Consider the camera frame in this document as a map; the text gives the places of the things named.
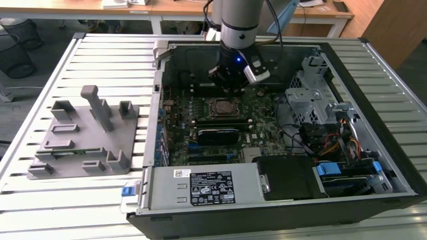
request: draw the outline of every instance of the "metal bracket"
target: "metal bracket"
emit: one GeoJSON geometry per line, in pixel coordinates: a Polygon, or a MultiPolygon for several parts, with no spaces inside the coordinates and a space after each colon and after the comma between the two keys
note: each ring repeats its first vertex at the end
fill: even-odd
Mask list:
{"type": "Polygon", "coordinates": [[[335,120],[335,113],[336,112],[347,112],[347,111],[351,111],[354,110],[354,106],[348,103],[329,103],[325,108],[324,108],[324,111],[325,111],[325,114],[327,114],[327,121],[332,121],[335,120]]]}
{"type": "Polygon", "coordinates": [[[321,95],[317,89],[308,88],[288,88],[285,96],[289,102],[311,102],[312,100],[321,100],[321,95]]]}
{"type": "Polygon", "coordinates": [[[152,66],[157,68],[159,62],[172,55],[169,52],[169,41],[155,41],[152,48],[153,64],[152,66]]]}

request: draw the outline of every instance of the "warning label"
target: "warning label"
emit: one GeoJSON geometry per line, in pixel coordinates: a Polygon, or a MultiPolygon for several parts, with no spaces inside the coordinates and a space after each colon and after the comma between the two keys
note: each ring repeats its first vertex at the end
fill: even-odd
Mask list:
{"type": "Polygon", "coordinates": [[[189,191],[193,206],[236,203],[232,172],[191,173],[189,191]]]}

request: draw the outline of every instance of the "sticker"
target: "sticker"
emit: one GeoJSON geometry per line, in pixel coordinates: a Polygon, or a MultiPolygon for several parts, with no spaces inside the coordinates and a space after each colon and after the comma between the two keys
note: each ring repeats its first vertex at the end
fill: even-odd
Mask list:
{"type": "Polygon", "coordinates": [[[231,171],[189,174],[191,205],[235,204],[235,187],[231,171]]]}
{"type": "Polygon", "coordinates": [[[128,11],[131,14],[148,14],[148,11],[128,11]]]}
{"type": "Polygon", "coordinates": [[[188,178],[191,173],[192,173],[191,169],[175,169],[173,178],[188,178]]]}
{"type": "Polygon", "coordinates": [[[336,15],[335,18],[337,19],[349,19],[352,16],[348,15],[336,15]]]}

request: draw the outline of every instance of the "blue latch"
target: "blue latch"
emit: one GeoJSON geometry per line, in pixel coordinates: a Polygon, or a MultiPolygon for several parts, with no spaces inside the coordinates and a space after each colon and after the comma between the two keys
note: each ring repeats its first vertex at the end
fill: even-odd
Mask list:
{"type": "Polygon", "coordinates": [[[379,173],[380,171],[383,171],[383,167],[382,167],[379,161],[374,161],[374,162],[372,162],[372,165],[374,165],[374,168],[375,168],[375,170],[376,170],[378,173],[379,173]]]}
{"type": "Polygon", "coordinates": [[[135,196],[135,191],[136,188],[135,186],[124,186],[121,188],[121,197],[131,197],[131,196],[135,196]]]}
{"type": "Polygon", "coordinates": [[[323,162],[315,167],[319,176],[341,174],[339,164],[336,162],[323,162]]]}

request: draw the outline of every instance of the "aluminum table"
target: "aluminum table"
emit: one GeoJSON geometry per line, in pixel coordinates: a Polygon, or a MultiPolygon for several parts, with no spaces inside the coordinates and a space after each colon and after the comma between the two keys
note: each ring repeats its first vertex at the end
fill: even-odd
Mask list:
{"type": "MultiPolygon", "coordinates": [[[[120,212],[121,186],[141,177],[144,139],[155,77],[156,40],[199,41],[197,35],[87,34],[72,39],[0,161],[0,239],[144,240],[120,212]],[[83,85],[97,85],[109,105],[139,105],[131,172],[125,175],[28,180],[27,169],[51,124],[57,100],[77,106],[83,85]]],[[[427,179],[427,108],[368,43],[358,39],[284,38],[328,42],[406,154],[427,179]]],[[[343,99],[345,93],[335,82],[343,99]]],[[[426,239],[427,206],[384,212],[356,224],[252,232],[197,239],[426,239]]]]}

